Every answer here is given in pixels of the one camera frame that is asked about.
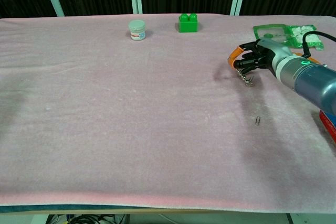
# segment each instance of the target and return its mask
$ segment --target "robotic hand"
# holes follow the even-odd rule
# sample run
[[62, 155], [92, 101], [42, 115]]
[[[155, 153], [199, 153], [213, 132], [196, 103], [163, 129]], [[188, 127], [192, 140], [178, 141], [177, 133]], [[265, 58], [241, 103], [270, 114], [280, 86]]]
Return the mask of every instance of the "robotic hand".
[[[235, 49], [228, 63], [238, 70], [246, 84], [251, 84], [245, 74], [251, 70], [268, 69], [284, 85], [293, 89], [322, 111], [336, 115], [336, 71], [321, 65], [309, 58], [309, 47], [306, 36], [317, 34], [336, 42], [336, 38], [319, 32], [309, 31], [302, 38], [303, 55], [294, 54], [288, 47], [271, 39], [262, 38], [242, 44]], [[236, 58], [244, 51], [251, 51], [243, 55], [242, 60]]]

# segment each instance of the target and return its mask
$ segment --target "small white jar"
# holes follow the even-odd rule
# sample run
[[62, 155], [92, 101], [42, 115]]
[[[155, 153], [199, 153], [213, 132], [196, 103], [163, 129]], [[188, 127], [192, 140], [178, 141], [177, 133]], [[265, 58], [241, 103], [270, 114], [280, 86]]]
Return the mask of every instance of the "small white jar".
[[144, 21], [139, 19], [132, 20], [128, 24], [128, 28], [131, 31], [131, 38], [133, 40], [142, 40], [146, 37]]

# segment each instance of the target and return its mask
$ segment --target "pink fabric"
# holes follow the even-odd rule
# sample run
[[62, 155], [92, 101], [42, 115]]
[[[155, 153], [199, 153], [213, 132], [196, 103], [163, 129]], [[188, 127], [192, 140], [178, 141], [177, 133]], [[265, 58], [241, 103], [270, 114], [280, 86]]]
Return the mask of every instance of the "pink fabric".
[[[130, 38], [136, 18], [143, 41]], [[226, 63], [255, 25], [336, 35], [336, 19], [198, 18], [190, 34], [177, 14], [1, 19], [0, 205], [336, 213], [318, 109], [268, 70], [249, 88]], [[322, 40], [312, 55], [336, 69]]]

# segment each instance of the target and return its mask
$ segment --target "green plastic packaging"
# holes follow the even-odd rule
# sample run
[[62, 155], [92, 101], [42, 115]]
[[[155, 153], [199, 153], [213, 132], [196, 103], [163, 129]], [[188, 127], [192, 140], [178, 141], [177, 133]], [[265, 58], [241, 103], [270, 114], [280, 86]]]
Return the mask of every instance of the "green plastic packaging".
[[[254, 26], [253, 31], [257, 39], [270, 38], [276, 42], [282, 43], [288, 47], [302, 47], [302, 37], [308, 31], [315, 31], [314, 25], [288, 26], [284, 24], [268, 24]], [[306, 41], [309, 47], [315, 47], [316, 50], [323, 50], [324, 45], [315, 34], [308, 35]]]

